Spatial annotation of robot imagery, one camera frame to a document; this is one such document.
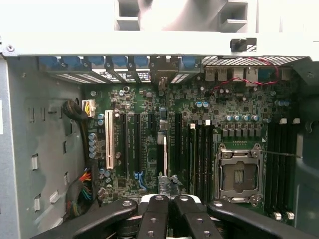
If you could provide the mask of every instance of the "green circuit board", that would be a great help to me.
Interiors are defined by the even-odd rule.
[[[100,200],[109,203],[130,197],[138,201],[145,194],[157,193],[157,176],[166,173],[178,176],[181,193],[195,194],[207,203],[220,197],[224,173],[217,155],[221,144],[227,150],[252,150],[258,144],[267,151],[270,120],[278,124],[282,118],[297,117],[297,79],[269,86],[246,86],[244,82],[218,85],[194,79],[169,84],[164,94],[151,83],[88,85],[85,99],[94,100],[96,107],[88,131],[97,136],[94,160],[100,169]],[[97,119],[105,110],[114,112],[115,162],[110,170],[106,169],[105,127]],[[167,172],[158,165],[163,160],[159,132],[167,140]],[[260,213],[264,213],[265,200],[271,201],[271,196],[265,195],[267,157],[262,155],[263,171],[254,179],[262,180],[261,201],[242,204]],[[142,172],[138,180],[136,173]]]

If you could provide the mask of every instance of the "ventilation grille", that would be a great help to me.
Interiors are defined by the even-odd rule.
[[[281,66],[303,59],[305,56],[263,56],[258,58],[269,61],[276,66]],[[248,57],[229,58],[219,56],[206,56],[202,64],[207,66],[267,66],[265,62]]]

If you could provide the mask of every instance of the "red wire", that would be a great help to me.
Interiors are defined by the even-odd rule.
[[[278,69],[277,66],[275,66],[273,63],[271,63],[271,62],[269,62],[269,61],[267,61],[267,60],[264,60],[264,59],[262,59],[262,58],[248,57],[248,59],[262,61],[262,62],[265,62],[267,65],[274,67],[275,70],[276,70],[276,80],[275,80],[275,81],[269,81],[269,82],[258,82],[258,81],[252,82],[252,81],[249,81],[249,80],[247,80],[247,79],[241,79],[241,78],[239,78],[239,77],[235,77],[235,78],[232,78],[232,79],[230,79],[230,80],[228,80],[228,81],[223,81],[222,83],[220,83],[220,85],[215,86],[214,89],[218,89],[218,88],[220,88],[222,85],[228,84],[229,82],[232,82],[233,80],[241,80],[241,81],[244,81],[244,82],[247,82],[247,83],[251,83],[251,84],[256,84],[256,85],[259,85],[259,86],[271,85],[271,84],[275,84],[275,83],[278,82],[278,80],[279,80],[279,69]]]

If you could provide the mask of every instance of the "white connector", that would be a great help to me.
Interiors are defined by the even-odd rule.
[[[106,169],[114,168],[113,110],[105,111]]]
[[[82,110],[84,110],[89,117],[93,117],[95,115],[95,100],[83,100]]]

